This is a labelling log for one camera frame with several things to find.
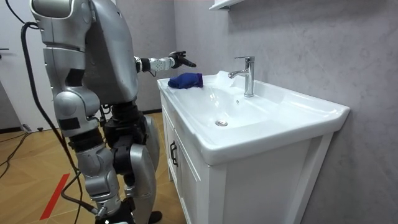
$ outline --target white ceramic basin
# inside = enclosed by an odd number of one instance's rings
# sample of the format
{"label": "white ceramic basin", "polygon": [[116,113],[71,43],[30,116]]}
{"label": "white ceramic basin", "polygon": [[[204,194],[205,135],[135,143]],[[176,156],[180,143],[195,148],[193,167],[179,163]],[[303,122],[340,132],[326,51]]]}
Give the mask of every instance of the white ceramic basin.
{"label": "white ceramic basin", "polygon": [[[244,77],[220,71],[203,76],[203,88],[177,90],[158,80],[165,98],[205,162],[215,165],[339,130],[349,108],[285,88],[255,81],[246,98]],[[227,126],[218,126],[222,120]]]}

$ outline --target wall shelf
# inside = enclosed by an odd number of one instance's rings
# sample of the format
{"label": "wall shelf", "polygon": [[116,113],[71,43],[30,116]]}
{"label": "wall shelf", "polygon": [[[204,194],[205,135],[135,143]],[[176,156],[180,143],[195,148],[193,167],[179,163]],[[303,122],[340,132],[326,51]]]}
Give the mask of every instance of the wall shelf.
{"label": "wall shelf", "polygon": [[241,2],[244,0],[215,0],[214,5],[212,5],[209,10],[219,10],[219,9],[224,9],[224,10],[229,10],[229,8],[238,2]]}

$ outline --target red tape line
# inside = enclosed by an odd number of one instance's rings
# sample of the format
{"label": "red tape line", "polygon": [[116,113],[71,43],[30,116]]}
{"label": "red tape line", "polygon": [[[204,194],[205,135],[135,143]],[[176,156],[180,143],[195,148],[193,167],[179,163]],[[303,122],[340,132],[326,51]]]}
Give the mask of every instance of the red tape line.
{"label": "red tape line", "polygon": [[61,195],[61,191],[63,189],[63,187],[65,186],[65,184],[68,181],[70,174],[63,174],[61,177],[60,182],[57,185],[57,188],[55,188],[54,193],[52,194],[46,208],[43,211],[42,216],[40,217],[40,220],[46,219],[46,218],[50,218],[50,215],[52,213],[52,210],[55,207],[55,204],[57,204],[58,198]]}

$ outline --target faucet handle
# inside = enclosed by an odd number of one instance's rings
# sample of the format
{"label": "faucet handle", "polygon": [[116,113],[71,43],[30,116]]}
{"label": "faucet handle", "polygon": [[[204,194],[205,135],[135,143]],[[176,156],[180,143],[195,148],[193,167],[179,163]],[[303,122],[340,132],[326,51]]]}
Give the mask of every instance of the faucet handle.
{"label": "faucet handle", "polygon": [[245,62],[254,62],[255,56],[242,56],[242,57],[235,57],[235,59],[237,58],[244,58]]}

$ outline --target gray wall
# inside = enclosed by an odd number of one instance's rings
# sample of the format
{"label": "gray wall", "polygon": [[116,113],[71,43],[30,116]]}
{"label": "gray wall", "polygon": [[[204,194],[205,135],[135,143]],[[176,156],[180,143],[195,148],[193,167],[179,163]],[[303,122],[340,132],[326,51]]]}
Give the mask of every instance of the gray wall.
{"label": "gray wall", "polygon": [[10,99],[0,82],[0,129],[18,128],[21,126],[17,114],[11,105]]}
{"label": "gray wall", "polygon": [[175,1],[177,47],[199,72],[241,69],[233,57],[254,55],[256,79],[352,109],[302,223],[398,223],[398,2],[247,0],[230,12],[211,5]]}
{"label": "gray wall", "polygon": [[[176,51],[173,1],[117,0],[117,5],[130,28],[135,56],[162,58]],[[176,74],[176,70],[163,71],[154,78],[150,73],[140,73],[139,109],[160,109],[156,80]]]}

